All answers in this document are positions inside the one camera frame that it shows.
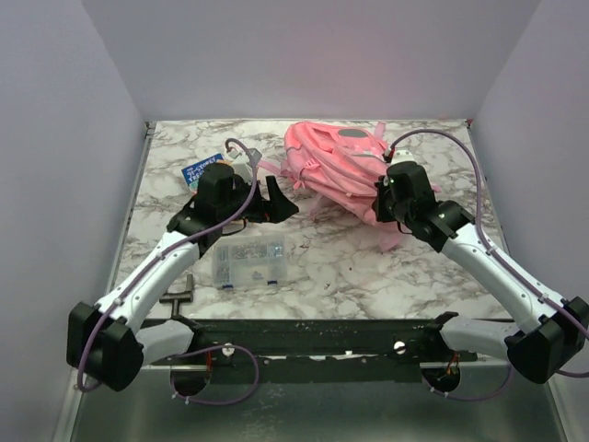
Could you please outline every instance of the t-handle tool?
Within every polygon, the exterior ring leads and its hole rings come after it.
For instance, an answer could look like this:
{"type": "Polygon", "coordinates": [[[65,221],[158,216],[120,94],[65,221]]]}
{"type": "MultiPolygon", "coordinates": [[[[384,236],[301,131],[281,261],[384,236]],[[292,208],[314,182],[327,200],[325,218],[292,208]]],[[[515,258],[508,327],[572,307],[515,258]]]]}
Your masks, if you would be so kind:
{"type": "Polygon", "coordinates": [[[194,300],[194,275],[188,273],[186,275],[186,290],[179,293],[166,292],[161,298],[159,298],[160,304],[171,304],[172,305],[172,316],[176,318],[180,316],[180,305],[189,304],[194,300]]]}

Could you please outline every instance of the blue package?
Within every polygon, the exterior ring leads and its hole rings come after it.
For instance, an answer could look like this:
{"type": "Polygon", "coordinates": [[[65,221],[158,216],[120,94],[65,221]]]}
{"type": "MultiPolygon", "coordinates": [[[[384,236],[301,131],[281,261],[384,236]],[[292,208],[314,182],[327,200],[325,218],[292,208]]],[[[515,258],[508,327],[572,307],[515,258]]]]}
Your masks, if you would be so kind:
{"type": "Polygon", "coordinates": [[[196,188],[199,185],[199,178],[201,177],[204,168],[209,164],[216,163],[221,159],[223,159],[223,156],[221,154],[216,154],[212,157],[204,159],[203,161],[194,163],[192,166],[188,166],[182,170],[184,180],[188,184],[188,187],[191,189],[191,191],[196,192],[196,188]]]}

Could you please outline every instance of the table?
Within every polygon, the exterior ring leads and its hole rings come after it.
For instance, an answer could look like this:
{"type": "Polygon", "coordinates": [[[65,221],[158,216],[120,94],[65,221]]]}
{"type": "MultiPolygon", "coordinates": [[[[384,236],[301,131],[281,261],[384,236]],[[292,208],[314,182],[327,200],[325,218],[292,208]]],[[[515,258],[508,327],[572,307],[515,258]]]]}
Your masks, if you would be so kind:
{"type": "MultiPolygon", "coordinates": [[[[284,158],[283,135],[292,121],[159,122],[137,194],[121,257],[121,282],[153,249],[167,221],[191,194],[181,169],[223,151],[227,137],[256,147],[269,159],[284,158]]],[[[376,122],[333,122],[374,130],[376,122]]],[[[417,128],[448,131],[471,147],[463,121],[387,122],[385,139],[417,128]]],[[[474,172],[467,156],[453,143],[433,134],[412,136],[408,147],[425,166],[441,199],[454,199],[474,210],[474,172]]],[[[315,221],[307,212],[310,192],[296,192],[279,180],[301,213],[279,225],[250,225],[240,235],[284,233],[288,240],[289,280],[281,286],[220,290],[212,287],[211,255],[199,260],[194,274],[194,302],[182,314],[201,319],[390,319],[434,318],[448,310],[473,318],[506,317],[502,306],[459,266],[407,237],[396,250],[381,253],[373,227],[340,208],[330,208],[315,221]]],[[[499,239],[488,196],[483,222],[499,239]]],[[[170,288],[181,291],[185,277],[170,288]]],[[[150,317],[167,318],[169,305],[156,305],[150,317]]]]}

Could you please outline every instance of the gray floor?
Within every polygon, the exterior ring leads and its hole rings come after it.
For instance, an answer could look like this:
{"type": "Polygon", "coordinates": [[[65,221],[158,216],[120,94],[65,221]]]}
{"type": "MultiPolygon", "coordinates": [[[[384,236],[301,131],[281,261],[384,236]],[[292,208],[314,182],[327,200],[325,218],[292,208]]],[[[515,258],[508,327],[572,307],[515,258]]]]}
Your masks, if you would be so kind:
{"type": "MultiPolygon", "coordinates": [[[[463,367],[463,394],[502,383],[503,366],[463,367]]],[[[548,387],[518,376],[501,397],[447,401],[421,384],[392,382],[262,385],[232,407],[172,401],[164,369],[144,370],[121,393],[101,389],[82,400],[74,441],[564,441],[548,387]]],[[[211,387],[211,399],[242,386],[211,387]]]]}

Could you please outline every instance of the clear plastic box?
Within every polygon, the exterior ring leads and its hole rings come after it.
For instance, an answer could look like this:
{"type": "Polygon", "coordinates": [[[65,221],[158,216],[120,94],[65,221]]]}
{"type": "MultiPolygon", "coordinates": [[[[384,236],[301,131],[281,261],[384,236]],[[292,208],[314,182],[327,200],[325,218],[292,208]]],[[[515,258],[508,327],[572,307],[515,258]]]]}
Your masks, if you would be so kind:
{"type": "Polygon", "coordinates": [[[222,288],[286,280],[284,235],[221,238],[213,248],[213,283],[222,288]]]}

